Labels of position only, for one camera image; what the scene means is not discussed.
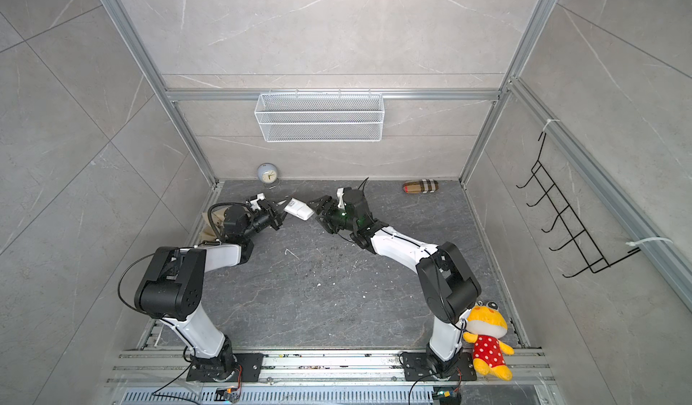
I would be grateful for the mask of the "white remote control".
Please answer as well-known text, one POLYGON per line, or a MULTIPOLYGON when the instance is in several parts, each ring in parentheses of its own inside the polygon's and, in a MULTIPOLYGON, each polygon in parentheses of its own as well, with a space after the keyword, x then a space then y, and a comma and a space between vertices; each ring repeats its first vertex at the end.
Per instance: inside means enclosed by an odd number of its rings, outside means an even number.
POLYGON ((315 211, 312 208, 310 208, 305 202, 296 198, 291 198, 285 204, 284 212, 301 219, 301 221, 308 221, 315 215, 315 211))

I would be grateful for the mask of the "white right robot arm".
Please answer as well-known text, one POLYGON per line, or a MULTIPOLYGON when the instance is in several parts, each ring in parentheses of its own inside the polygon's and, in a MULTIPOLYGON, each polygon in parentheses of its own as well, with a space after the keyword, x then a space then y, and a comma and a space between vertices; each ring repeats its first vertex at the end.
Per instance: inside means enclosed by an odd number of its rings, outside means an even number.
POLYGON ((347 230, 359 248, 390 258, 417 275, 435 317, 428 356, 436 364, 456 358, 463 322, 481 295, 481 285, 459 248, 450 242, 425 243, 376 219, 362 189, 342 188, 335 197, 324 196, 308 206, 328 233, 347 230))

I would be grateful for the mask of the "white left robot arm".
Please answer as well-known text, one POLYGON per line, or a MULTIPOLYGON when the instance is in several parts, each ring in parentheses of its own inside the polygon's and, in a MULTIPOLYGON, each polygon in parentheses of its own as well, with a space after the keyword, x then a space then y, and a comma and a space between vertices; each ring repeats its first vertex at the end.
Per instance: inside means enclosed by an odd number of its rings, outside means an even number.
POLYGON ((172 329, 195 359, 221 356, 230 340, 202 307, 205 275, 247 263, 252 238, 266 228, 279 230, 285 218, 280 204, 262 193, 245 202, 212 205, 207 210, 211 239, 188 248, 158 248, 135 292, 134 308, 172 329))

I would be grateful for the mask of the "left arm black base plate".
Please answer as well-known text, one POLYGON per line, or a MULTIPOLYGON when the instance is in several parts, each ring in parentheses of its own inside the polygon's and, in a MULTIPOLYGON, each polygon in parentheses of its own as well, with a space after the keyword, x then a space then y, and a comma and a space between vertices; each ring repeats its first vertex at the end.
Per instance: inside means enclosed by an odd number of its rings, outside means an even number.
POLYGON ((259 380, 264 354, 241 353, 233 356, 215 358, 192 358, 192 366, 187 373, 188 382, 230 383, 238 381, 255 383, 259 380))

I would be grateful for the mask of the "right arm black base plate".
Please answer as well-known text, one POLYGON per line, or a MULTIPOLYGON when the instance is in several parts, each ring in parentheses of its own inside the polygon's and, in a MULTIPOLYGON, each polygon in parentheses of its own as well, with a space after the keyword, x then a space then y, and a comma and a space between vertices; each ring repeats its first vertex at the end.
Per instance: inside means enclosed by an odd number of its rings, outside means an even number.
POLYGON ((436 354, 425 352, 402 352, 398 355, 407 381, 447 381, 474 382, 477 374, 471 354, 458 352, 449 361, 442 361, 436 354))

